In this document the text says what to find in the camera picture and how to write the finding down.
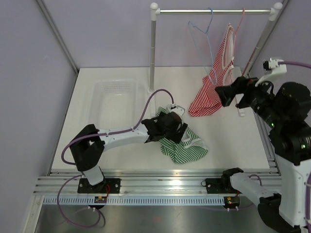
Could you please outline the green striped tank top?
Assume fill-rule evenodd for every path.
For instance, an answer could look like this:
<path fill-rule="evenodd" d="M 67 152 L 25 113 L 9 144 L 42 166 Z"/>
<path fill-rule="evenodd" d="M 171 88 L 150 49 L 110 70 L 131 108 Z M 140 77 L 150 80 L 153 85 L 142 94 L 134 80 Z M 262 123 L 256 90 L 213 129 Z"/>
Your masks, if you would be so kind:
<path fill-rule="evenodd" d="M 198 161 L 208 153 L 206 143 L 196 135 L 189 127 L 186 128 L 180 143 L 169 139 L 159 140 L 161 153 L 169 156 L 175 164 L 185 164 Z"/>

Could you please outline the blue wire hanger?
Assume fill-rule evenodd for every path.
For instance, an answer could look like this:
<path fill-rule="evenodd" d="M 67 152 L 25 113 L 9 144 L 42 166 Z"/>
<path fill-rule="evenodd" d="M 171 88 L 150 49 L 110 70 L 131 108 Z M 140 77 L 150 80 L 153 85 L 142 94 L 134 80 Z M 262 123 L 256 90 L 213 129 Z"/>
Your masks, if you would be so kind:
<path fill-rule="evenodd" d="M 202 65 L 203 65 L 203 68 L 204 68 L 206 74 L 209 75 L 209 73 L 212 72 L 212 74 L 215 75 L 214 78 L 209 78 L 209 80 L 211 81 L 212 84 L 216 84 L 216 82 L 218 80 L 216 71 L 215 71 L 215 69 L 213 67 L 211 67 L 210 71 L 207 70 L 206 63 L 204 61 L 203 53 L 202 53 L 201 49 L 199 48 L 198 42 L 196 41 L 194 33 L 193 33 L 193 30 L 192 30 L 192 29 L 196 29 L 196 30 L 198 30 L 199 32 L 201 32 L 201 33 L 203 33 L 205 35 L 205 38 L 206 38 L 207 44 L 208 44 L 208 48 L 209 48 L 209 52 L 210 52 L 211 64 L 213 65 L 215 59 L 213 57 L 212 47 L 211 47 L 211 43 L 210 43 L 210 39 L 209 39 L 208 33 L 209 33 L 209 29 L 210 29 L 211 23 L 213 21 L 214 11 L 213 11 L 212 8 L 208 8 L 208 9 L 211 12 L 211 18 L 210 18 L 209 24 L 207 26 L 207 29 L 205 31 L 203 31 L 197 25 L 193 24 L 191 21 L 188 21 L 188 30 L 190 32 L 192 41 L 194 43 L 196 51 L 198 52 L 200 61 L 201 61 Z"/>

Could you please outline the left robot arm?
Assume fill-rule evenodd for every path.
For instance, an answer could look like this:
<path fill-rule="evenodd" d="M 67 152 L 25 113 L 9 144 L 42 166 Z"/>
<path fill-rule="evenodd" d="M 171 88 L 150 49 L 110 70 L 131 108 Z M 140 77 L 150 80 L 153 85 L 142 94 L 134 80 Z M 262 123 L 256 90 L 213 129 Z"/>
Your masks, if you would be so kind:
<path fill-rule="evenodd" d="M 77 170 L 84 176 L 88 188 L 100 193 L 107 184 L 98 162 L 106 150 L 129 144 L 158 142 L 168 139 L 180 143 L 188 125 L 176 112 L 164 113 L 144 119 L 133 129 L 110 131 L 99 130 L 94 124 L 85 126 L 70 142 L 69 148 Z"/>

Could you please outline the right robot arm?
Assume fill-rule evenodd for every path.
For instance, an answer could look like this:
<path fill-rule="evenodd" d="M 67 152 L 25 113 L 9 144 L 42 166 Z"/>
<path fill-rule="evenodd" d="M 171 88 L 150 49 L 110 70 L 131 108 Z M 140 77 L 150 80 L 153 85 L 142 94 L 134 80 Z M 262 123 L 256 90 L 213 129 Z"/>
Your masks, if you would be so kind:
<path fill-rule="evenodd" d="M 279 233 L 300 233 L 311 228 L 311 128 L 305 119 L 311 109 L 309 89 L 286 82 L 274 92 L 271 81 L 238 77 L 215 89 L 227 107 L 237 94 L 237 108 L 251 108 L 269 127 L 281 173 L 281 192 L 265 189 L 240 168 L 225 170 L 221 188 L 237 190 L 256 206 L 263 223 Z"/>

